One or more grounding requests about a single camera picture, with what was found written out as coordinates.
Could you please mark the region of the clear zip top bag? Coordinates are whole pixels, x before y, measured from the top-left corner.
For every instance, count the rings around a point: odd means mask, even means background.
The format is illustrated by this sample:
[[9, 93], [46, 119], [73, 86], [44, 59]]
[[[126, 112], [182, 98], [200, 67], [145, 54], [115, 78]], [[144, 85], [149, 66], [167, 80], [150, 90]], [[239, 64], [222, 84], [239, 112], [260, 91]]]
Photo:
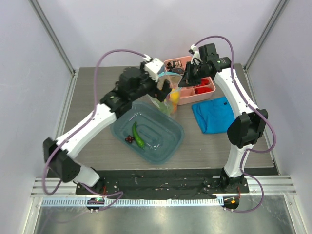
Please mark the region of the clear zip top bag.
[[[181, 92], [181, 87], [178, 87], [178, 84], [181, 80], [182, 76], [178, 73], [173, 73], [173, 72], [162, 72], [160, 75], [159, 75], [159, 80], [158, 80], [158, 84], [157, 86], [162, 86], [163, 83], [164, 83], [164, 80], [168, 80], [170, 82], [170, 85], [171, 85], [171, 88], [172, 89], [180, 89], [180, 92]], [[149, 99], [151, 100], [152, 104], [157, 108], [157, 99], [154, 98], [154, 97], [151, 97], [151, 96], [148, 96]], [[169, 101], [169, 94], [167, 95], [166, 99], [164, 101], [167, 101], [169, 103], [171, 103]], [[174, 113], [174, 114], [171, 114], [169, 117], [171, 118], [175, 118], [177, 115], [177, 112]]]

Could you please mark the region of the yellow pear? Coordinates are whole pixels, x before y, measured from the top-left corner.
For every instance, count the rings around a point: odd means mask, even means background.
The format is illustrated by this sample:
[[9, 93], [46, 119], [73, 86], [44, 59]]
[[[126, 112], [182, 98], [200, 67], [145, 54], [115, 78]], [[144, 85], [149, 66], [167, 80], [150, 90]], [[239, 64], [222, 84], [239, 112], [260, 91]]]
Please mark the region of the yellow pear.
[[173, 89], [169, 93], [169, 101], [173, 104], [178, 105], [179, 100], [180, 100], [180, 89]]

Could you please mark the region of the green grape bunch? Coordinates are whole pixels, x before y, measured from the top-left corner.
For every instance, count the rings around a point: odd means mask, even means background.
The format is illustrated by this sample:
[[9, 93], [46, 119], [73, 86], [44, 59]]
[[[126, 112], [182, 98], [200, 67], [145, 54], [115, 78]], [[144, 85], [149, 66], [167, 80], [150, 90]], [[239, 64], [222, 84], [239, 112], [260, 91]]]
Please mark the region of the green grape bunch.
[[172, 105], [171, 103], [167, 101], [159, 102], [158, 100], [156, 101], [157, 103], [157, 108], [160, 112], [163, 114], [170, 116], [172, 112]]

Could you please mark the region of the green chili pepper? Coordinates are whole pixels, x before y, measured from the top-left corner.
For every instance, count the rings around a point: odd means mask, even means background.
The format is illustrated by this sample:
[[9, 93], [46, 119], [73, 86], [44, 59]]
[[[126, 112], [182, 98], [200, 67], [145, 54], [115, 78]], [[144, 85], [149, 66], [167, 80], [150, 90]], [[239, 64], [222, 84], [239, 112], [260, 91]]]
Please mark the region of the green chili pepper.
[[145, 147], [145, 142], [142, 140], [137, 131], [137, 122], [135, 121], [132, 125], [132, 134], [139, 148]]

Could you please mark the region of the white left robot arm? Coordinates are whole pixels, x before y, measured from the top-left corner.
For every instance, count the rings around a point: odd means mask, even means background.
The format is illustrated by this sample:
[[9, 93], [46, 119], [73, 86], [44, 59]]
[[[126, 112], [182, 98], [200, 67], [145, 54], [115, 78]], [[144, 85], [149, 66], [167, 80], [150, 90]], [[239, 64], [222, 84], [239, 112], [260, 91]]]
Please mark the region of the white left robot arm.
[[125, 68], [114, 89], [96, 102], [88, 116], [57, 139], [49, 137], [43, 142], [44, 161], [61, 182], [85, 184], [95, 195], [103, 191], [99, 174], [76, 162], [75, 157], [100, 131], [128, 112], [133, 101], [145, 95], [163, 101], [172, 90], [168, 80], [164, 80], [162, 88], [157, 86], [164, 71], [164, 63], [156, 58], [142, 62], [139, 68]]

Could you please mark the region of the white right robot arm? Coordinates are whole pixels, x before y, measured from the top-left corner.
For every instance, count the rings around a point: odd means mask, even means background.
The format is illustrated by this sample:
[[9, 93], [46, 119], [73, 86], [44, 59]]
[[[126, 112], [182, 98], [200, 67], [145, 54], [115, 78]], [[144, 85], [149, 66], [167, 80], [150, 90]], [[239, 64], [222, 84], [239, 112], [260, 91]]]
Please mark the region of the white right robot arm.
[[221, 88], [234, 114], [234, 121], [227, 130], [230, 153], [220, 175], [221, 189], [230, 193], [244, 183], [246, 159], [263, 135], [268, 112], [260, 110], [242, 87], [234, 69], [233, 57], [221, 58], [213, 43], [200, 47], [192, 45], [189, 52], [192, 59], [186, 64], [179, 87], [195, 86], [203, 78], [210, 77]]

